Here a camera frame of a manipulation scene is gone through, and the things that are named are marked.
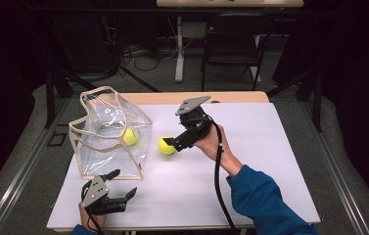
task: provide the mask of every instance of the tennis ball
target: tennis ball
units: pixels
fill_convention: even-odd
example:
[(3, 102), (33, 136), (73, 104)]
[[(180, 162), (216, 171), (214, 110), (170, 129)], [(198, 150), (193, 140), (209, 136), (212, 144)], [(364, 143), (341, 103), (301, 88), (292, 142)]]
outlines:
[(163, 141), (163, 138), (172, 138), (172, 136), (163, 136), (159, 141), (159, 150), (164, 155), (172, 155), (175, 153), (175, 148), (173, 146), (169, 146)]
[(138, 137), (135, 135), (135, 132), (130, 127), (126, 128), (126, 132), (123, 135), (123, 141), (127, 146), (132, 146), (138, 141)]

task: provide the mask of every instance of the human arm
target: human arm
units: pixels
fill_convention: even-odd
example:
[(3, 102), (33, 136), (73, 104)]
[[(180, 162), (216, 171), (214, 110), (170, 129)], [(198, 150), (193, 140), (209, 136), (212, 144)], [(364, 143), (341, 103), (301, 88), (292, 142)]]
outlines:
[[(220, 165), (229, 173), (233, 208), (254, 221), (257, 234), (318, 234), (283, 202), (280, 189), (270, 176), (242, 165), (230, 150), (222, 126), (220, 132), (223, 147)], [(215, 161), (216, 129), (213, 127), (208, 136), (194, 145)]]
[[(89, 219), (89, 214), (87, 214), (87, 211), (85, 208), (81, 206), (81, 202), (78, 204), (79, 207), (79, 213), (80, 213), (80, 224), (77, 224), (74, 229), (71, 231), (70, 235), (94, 235), (97, 232), (97, 227), (95, 224)], [(105, 224), (107, 215), (93, 215), (96, 222), (98, 223), (99, 227), (102, 228), (102, 226)]]

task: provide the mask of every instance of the table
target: table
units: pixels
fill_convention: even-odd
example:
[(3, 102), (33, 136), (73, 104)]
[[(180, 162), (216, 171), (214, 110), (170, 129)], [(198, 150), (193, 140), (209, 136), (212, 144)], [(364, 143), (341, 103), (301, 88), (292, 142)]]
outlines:
[[(157, 6), (168, 8), (289, 8), (302, 7), (302, 0), (157, 0)], [(183, 51), (183, 22), (181, 17), (177, 21), (177, 66), (175, 69), (175, 82), (182, 82), (184, 70)], [(251, 73), (255, 74), (257, 68), (251, 67)]]
[[(175, 116), (175, 111), (183, 99), (202, 95), (210, 95), (211, 98), (202, 104), (202, 107), (207, 114), (226, 127), (234, 154), (244, 164), (271, 175), (279, 184), (285, 202), (305, 221), (320, 222), (283, 126), (265, 93), (181, 92), (123, 95), (139, 105), (153, 120), (153, 132), (144, 165), (144, 179), (107, 181), (110, 198), (123, 197), (134, 187), (138, 190), (136, 196), (128, 202), (125, 212), (108, 215), (104, 230), (229, 227), (215, 196), (214, 162), (204, 157), (197, 148), (185, 149), (170, 157), (163, 156), (157, 149), (157, 142), (162, 135), (169, 133), (176, 136), (184, 131)], [(238, 135), (247, 135), (249, 138), (238, 138)], [(247, 146), (252, 146), (252, 142), (255, 148), (248, 149)], [(230, 188), (225, 182), (225, 176), (227, 174), (221, 170), (220, 187), (223, 200), (235, 225), (239, 228), (252, 227), (250, 219), (233, 211)], [(85, 180), (80, 179), (75, 158), (72, 158), (61, 193), (47, 224), (48, 228), (61, 232), (75, 227), (79, 222), (79, 194), (85, 183)]]

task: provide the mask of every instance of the gray floor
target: gray floor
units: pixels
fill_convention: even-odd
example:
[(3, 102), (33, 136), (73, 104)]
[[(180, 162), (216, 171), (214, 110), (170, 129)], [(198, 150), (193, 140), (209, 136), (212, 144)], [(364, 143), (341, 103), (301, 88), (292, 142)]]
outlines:
[[(271, 80), (272, 74), (278, 63), (283, 50), (282, 39), (273, 39), (268, 46), (261, 72), (262, 82), (257, 90), (267, 91), (274, 87)], [(185, 51), (184, 81), (176, 83), (174, 81), (175, 59), (162, 59), (154, 70), (141, 71), (134, 67), (134, 61), (127, 67), (137, 76), (144, 79), (160, 91), (199, 91), (201, 87), (200, 58), (201, 49), (197, 41), (190, 44)], [(140, 69), (150, 68), (156, 61), (149, 58), (139, 58), (136, 66)], [(219, 82), (209, 82), (207, 90), (249, 90), (250, 81), (248, 73), (241, 73), (241, 70), (208, 70), (208, 80), (213, 77)], [(95, 85), (110, 85), (118, 92), (151, 92), (148, 88), (139, 84), (128, 75), (117, 75), (94, 82)], [(69, 101), (58, 124), (67, 123), (73, 117), (73, 111), (78, 106), (78, 94), (84, 90), (79, 85), (72, 84), (75, 95)], [(326, 99), (322, 104), (322, 133), (316, 133), (313, 126), (309, 124), (308, 105), (297, 103), (293, 95), (298, 88), (293, 86), (282, 92), (278, 96), (271, 98), (281, 116), (292, 148), (299, 162), (302, 174), (308, 185), (311, 196), (317, 209), (323, 217), (323, 222), (317, 224), (321, 234), (358, 234), (358, 228), (354, 224), (353, 217), (360, 217), (369, 229), (369, 190), (358, 172), (352, 167), (346, 152), (343, 148), (343, 139), (338, 127), (335, 107)], [(44, 137), (43, 126), (46, 118), (45, 88), (38, 88), (33, 92), (36, 98), (36, 106), (32, 117), (25, 129), (21, 140), (14, 149), (0, 172), (0, 205), (8, 205), (12, 210), (0, 208), (0, 231), (4, 234), (53, 234), (53, 231), (45, 228), (48, 216), (51, 212), (50, 204), (59, 193), (59, 186), (65, 177), (65, 168), (71, 157), (69, 145), (64, 145), (59, 152), (68, 153), (65, 157), (53, 158), (56, 149), (38, 146), (38, 140)], [(52, 130), (57, 132), (67, 132), (67, 128), (62, 125), (55, 125)], [(327, 152), (335, 160), (335, 166), (339, 172), (332, 171), (327, 163)], [(21, 186), (24, 190), (15, 195), (13, 203), (7, 204), (7, 190), (16, 184), (16, 177), (22, 172), (22, 165), (27, 163), (30, 156), (40, 156), (37, 162), (32, 164), (32, 171), (25, 172), (30, 176), (30, 180)], [(343, 185), (335, 184), (335, 179), (341, 177), (346, 183), (346, 190), (349, 190), (350, 197), (343, 198)], [(352, 200), (359, 209), (359, 214), (352, 214), (355, 211), (348, 211), (345, 207), (347, 202)]]

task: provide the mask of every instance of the clear plastic bag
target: clear plastic bag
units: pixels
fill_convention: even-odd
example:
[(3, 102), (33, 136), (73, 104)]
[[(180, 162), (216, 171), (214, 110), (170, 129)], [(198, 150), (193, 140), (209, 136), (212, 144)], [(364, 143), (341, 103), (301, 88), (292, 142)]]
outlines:
[(120, 169), (115, 179), (143, 179), (152, 121), (109, 86), (80, 94), (87, 115), (69, 123), (80, 176)]

